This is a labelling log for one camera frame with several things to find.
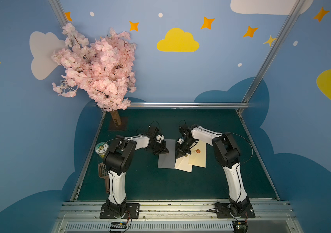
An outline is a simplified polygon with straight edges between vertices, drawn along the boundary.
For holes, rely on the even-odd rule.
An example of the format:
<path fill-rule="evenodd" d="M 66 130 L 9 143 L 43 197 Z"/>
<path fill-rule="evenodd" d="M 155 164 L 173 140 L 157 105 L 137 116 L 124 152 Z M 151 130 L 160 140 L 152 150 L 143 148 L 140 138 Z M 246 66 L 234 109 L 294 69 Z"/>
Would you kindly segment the white envelope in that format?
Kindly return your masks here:
<path fill-rule="evenodd" d="M 192 168 L 193 168 L 193 165 L 189 164 L 189 156 L 188 155 L 176 159 L 175 169 L 191 173 Z"/>

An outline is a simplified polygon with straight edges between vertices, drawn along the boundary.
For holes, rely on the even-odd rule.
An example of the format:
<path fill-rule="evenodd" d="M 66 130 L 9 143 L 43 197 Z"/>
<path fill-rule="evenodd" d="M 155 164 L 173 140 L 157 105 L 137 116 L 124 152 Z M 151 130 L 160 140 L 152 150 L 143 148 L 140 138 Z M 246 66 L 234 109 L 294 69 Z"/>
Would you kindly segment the cream envelope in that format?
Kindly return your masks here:
<path fill-rule="evenodd" d="M 191 154 L 189 155 L 189 164 L 201 168 L 206 167 L 206 143 L 199 141 L 193 148 L 191 148 Z"/>

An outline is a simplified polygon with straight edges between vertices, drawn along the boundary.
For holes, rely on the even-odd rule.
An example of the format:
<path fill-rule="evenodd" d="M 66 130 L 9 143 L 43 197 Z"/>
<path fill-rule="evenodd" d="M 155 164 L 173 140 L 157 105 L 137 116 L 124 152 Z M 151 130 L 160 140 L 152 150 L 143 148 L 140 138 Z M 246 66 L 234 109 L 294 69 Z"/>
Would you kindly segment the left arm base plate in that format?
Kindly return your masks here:
<path fill-rule="evenodd" d="M 130 217 L 131 219 L 138 219 L 140 211 L 139 203 L 123 203 L 117 205 L 114 203 L 104 203 L 101 207 L 99 215 L 100 219 L 124 219 Z"/>

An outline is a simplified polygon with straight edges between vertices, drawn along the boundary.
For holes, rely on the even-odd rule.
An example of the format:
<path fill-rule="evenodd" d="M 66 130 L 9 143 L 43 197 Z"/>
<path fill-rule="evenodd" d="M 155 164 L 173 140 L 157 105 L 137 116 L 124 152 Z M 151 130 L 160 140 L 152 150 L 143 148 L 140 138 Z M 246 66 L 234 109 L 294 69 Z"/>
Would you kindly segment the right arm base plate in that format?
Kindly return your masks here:
<path fill-rule="evenodd" d="M 251 203 L 220 203 L 214 204 L 217 218 L 256 218 Z"/>

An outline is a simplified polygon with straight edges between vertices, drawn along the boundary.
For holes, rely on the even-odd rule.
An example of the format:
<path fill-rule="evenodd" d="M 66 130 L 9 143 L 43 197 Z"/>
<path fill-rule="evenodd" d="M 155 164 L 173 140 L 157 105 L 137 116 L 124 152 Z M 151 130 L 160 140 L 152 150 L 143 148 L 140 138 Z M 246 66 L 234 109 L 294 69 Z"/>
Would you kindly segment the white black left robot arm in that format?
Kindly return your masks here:
<path fill-rule="evenodd" d="M 116 136 L 103 160 L 109 175 L 110 192 L 101 208 L 100 218 L 122 218 L 126 215 L 126 172 L 132 163 L 134 152 L 139 149 L 150 149 L 155 155 L 169 153 L 164 136 L 160 133 L 133 137 Z"/>

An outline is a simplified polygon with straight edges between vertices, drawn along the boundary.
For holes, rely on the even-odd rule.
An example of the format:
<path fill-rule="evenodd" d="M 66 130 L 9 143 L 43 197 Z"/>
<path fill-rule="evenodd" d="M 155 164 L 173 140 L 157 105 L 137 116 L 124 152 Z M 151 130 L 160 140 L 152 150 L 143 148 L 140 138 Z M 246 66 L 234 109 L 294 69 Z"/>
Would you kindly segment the grey envelope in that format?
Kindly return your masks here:
<path fill-rule="evenodd" d="M 158 168 L 160 169 L 174 169 L 176 163 L 176 141 L 175 139 L 165 139 L 168 153 L 160 154 L 158 157 Z"/>

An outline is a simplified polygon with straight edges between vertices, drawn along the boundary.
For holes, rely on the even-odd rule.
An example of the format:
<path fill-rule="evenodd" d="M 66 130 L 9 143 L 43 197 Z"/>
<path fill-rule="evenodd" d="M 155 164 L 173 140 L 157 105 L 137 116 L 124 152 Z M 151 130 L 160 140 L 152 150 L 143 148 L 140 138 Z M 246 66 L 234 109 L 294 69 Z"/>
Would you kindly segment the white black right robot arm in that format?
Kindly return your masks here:
<path fill-rule="evenodd" d="M 245 191 L 241 176 L 240 149 L 231 133 L 219 133 L 199 125 L 179 127 L 181 137 L 176 142 L 175 158 L 191 154 L 191 148 L 198 142 L 205 142 L 214 149 L 215 158 L 222 166 L 229 187 L 230 206 L 227 208 L 234 217 L 245 217 L 252 205 Z"/>

